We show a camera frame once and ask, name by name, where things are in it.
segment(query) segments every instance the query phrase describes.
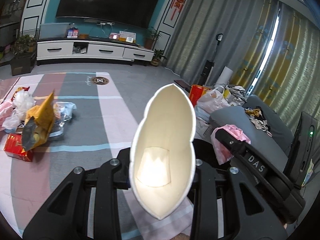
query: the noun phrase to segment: round logo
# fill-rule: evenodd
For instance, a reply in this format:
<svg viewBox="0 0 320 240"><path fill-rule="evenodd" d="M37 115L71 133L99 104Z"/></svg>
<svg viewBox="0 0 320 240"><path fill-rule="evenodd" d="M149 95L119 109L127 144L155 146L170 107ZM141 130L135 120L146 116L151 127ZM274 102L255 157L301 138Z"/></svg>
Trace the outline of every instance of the round logo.
<svg viewBox="0 0 320 240"><path fill-rule="evenodd" d="M96 85L106 85L109 83L109 80L105 77L94 77L91 79L91 82Z"/></svg>

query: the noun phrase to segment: red box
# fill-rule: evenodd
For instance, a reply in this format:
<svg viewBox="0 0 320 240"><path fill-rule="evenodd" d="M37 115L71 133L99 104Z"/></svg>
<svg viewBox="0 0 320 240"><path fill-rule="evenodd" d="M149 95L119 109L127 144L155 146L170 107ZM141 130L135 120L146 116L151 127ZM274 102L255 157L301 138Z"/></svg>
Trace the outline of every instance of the red box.
<svg viewBox="0 0 320 240"><path fill-rule="evenodd" d="M33 151L25 151L21 145L21 134L11 133L7 138L7 142L4 146L5 153L16 159L20 159L26 162L31 162L33 158Z"/></svg>

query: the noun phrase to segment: drawer handle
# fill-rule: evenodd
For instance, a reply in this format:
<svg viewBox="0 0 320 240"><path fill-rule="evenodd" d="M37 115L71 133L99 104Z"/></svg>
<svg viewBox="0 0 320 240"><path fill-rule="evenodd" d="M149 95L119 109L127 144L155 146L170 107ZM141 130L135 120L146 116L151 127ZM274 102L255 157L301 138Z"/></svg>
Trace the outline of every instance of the drawer handle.
<svg viewBox="0 0 320 240"><path fill-rule="evenodd" d="M52 50L62 50L62 48L59 48L59 49L47 49L47 51L52 51Z"/></svg>
<svg viewBox="0 0 320 240"><path fill-rule="evenodd" d="M146 55L140 55L140 54L133 54L135 56L145 57Z"/></svg>
<svg viewBox="0 0 320 240"><path fill-rule="evenodd" d="M113 50L104 50L104 49L99 49L101 52L113 52Z"/></svg>

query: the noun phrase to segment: curtain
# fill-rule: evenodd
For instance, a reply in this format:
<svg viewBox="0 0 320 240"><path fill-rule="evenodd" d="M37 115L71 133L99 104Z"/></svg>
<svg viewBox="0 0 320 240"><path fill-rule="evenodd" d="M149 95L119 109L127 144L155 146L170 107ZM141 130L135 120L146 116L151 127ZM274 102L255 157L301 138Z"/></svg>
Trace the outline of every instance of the curtain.
<svg viewBox="0 0 320 240"><path fill-rule="evenodd" d="M167 50L167 68L197 83L206 60L213 60L215 37L223 33L208 84L224 66L236 70L255 35L265 0L189 0Z"/></svg>
<svg viewBox="0 0 320 240"><path fill-rule="evenodd" d="M285 4L271 54L252 93L273 108L293 132L301 111L318 119L320 125L320 31Z"/></svg>
<svg viewBox="0 0 320 240"><path fill-rule="evenodd" d="M231 84L248 90L257 75L266 54L279 11L279 1L264 0L258 27L240 66L230 80Z"/></svg>

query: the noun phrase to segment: gray stripe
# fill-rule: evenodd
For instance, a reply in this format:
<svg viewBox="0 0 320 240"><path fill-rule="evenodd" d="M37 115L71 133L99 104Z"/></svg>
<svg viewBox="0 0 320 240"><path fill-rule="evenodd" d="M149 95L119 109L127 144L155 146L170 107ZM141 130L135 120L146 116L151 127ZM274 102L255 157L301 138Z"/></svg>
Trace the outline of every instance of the gray stripe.
<svg viewBox="0 0 320 240"><path fill-rule="evenodd" d="M57 96L98 96L97 86L86 84L87 74L67 74ZM71 122L65 125L61 140L50 142L50 146L82 146L108 143L105 132L100 103L98 99L67 99L77 105ZM100 167L112 158L111 150L104 149L94 152L56 152L50 153L50 190L53 191L76 166L86 170ZM88 236L93 236L93 210L95 190L92 190L89 216ZM122 190L118 190L118 209L121 233L137 230ZM132 238L142 240L142 236Z"/></svg>

